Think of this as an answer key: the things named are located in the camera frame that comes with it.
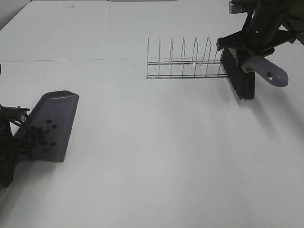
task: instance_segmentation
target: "black bristles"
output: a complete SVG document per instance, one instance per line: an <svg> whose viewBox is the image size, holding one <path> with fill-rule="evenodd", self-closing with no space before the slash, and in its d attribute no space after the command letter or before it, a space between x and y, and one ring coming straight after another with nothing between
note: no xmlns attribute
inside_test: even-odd
<svg viewBox="0 0 304 228"><path fill-rule="evenodd" d="M228 48L224 48L221 63L239 99L251 100L255 96L255 73L245 73L236 66L235 59Z"/></svg>

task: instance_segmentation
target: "white wall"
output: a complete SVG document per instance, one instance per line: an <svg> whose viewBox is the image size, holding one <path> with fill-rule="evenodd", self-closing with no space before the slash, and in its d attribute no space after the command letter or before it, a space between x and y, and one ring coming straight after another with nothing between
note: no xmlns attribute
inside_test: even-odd
<svg viewBox="0 0 304 228"><path fill-rule="evenodd" d="M32 1L67 1L67 0L32 0ZM177 1L177 0L101 0L101 1Z"/></svg>
<svg viewBox="0 0 304 228"><path fill-rule="evenodd" d="M0 0L0 30L29 2L30 0Z"/></svg>

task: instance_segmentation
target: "wire dish rack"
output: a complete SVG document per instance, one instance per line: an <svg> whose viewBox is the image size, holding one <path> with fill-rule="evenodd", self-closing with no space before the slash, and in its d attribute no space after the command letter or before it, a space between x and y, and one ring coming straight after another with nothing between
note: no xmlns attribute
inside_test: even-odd
<svg viewBox="0 0 304 228"><path fill-rule="evenodd" d="M173 78L225 78L227 74L221 65L222 51L216 51L214 58L210 59L212 43L208 37L203 56L199 57L198 39L194 39L192 57L186 57L186 41L182 39L180 58L173 58L173 38L169 58L161 58L161 38L157 59L149 58L149 42L147 46L147 79L173 79Z"/></svg>

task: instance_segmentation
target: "gray brush handle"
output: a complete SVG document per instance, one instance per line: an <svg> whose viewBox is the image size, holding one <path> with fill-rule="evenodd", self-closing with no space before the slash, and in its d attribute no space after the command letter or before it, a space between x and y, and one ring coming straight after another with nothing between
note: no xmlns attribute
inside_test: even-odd
<svg viewBox="0 0 304 228"><path fill-rule="evenodd" d="M262 56L252 56L242 64L245 70L254 70L267 82L277 87L288 85L288 74L277 65Z"/></svg>

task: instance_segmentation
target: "white tabletop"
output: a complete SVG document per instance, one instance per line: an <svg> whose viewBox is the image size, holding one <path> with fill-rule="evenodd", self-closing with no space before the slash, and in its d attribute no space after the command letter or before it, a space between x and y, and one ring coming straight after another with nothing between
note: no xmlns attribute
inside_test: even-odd
<svg viewBox="0 0 304 228"><path fill-rule="evenodd" d="M145 79L148 37L215 41L244 18L225 0L26 6L0 32L0 103L80 99L65 162L20 163L0 227L303 227L302 45L269 58L289 86L257 76L249 102L226 79Z"/></svg>

